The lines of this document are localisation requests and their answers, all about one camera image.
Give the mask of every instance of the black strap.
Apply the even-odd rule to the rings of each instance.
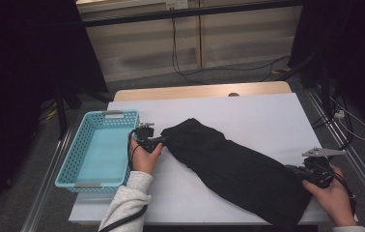
[[[143,208],[141,208],[141,210],[139,212],[135,213],[134,215],[125,217],[123,219],[120,219],[118,221],[115,221],[115,222],[107,225],[106,227],[102,228],[99,232],[108,232],[108,231],[111,231],[111,230],[113,230],[113,229],[115,229],[115,228],[117,228],[117,227],[119,227],[119,226],[121,226],[123,224],[126,224],[126,223],[128,223],[128,222],[130,222],[132,220],[135,220],[137,218],[140,218],[140,217],[142,217],[146,213],[147,208],[148,208],[148,206],[147,205],[144,205]]]

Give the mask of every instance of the white cable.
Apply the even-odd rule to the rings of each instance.
[[[351,117],[353,117],[355,120],[357,120],[359,123],[361,123],[364,127],[365,127],[365,123],[363,123],[362,121],[360,121],[360,119],[358,119],[356,116],[354,116],[352,113],[348,112],[347,109],[345,109],[344,107],[342,107],[342,105],[340,105],[336,100],[334,100],[333,98],[330,97],[330,99],[335,102],[341,109],[343,109],[346,113],[348,113]],[[358,139],[364,140],[364,137],[360,137],[359,135],[353,133],[351,130],[349,130],[343,123],[342,120],[340,120],[339,118],[339,123],[342,125],[342,127],[344,127],[346,129],[346,131],[348,131],[349,133],[351,133],[351,135],[355,136]]]

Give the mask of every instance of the white tabletop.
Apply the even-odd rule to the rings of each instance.
[[[227,139],[283,164],[302,165],[302,153],[321,147],[295,94],[156,101],[114,101],[108,109],[137,109],[140,122],[154,123],[154,136],[188,118],[215,128]],[[149,194],[146,224],[267,224],[222,199],[164,148]],[[70,221],[99,223],[112,193],[79,193]],[[329,221],[312,200],[300,224]]]

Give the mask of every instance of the beige wall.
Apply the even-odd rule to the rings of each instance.
[[[127,1],[80,1],[91,0],[77,2],[83,18],[165,10],[165,1],[159,0],[142,0],[143,5],[132,7],[119,5],[118,9],[115,8],[116,3]],[[244,2],[252,1],[190,0],[189,7]],[[111,4],[107,8],[109,10],[102,11],[102,3]],[[98,12],[92,11],[93,4],[99,6]],[[180,69],[192,70],[289,55],[299,14],[300,7],[291,7],[177,18]],[[171,19],[91,27],[87,31],[107,82],[174,71]]]

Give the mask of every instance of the person's left hand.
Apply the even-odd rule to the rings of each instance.
[[[134,138],[131,138],[130,152],[132,153],[134,151],[134,155],[129,155],[132,156],[132,166],[134,171],[141,171],[152,175],[155,169],[156,160],[161,154],[161,150],[162,144],[159,143],[152,153],[148,153],[146,150],[138,145]]]

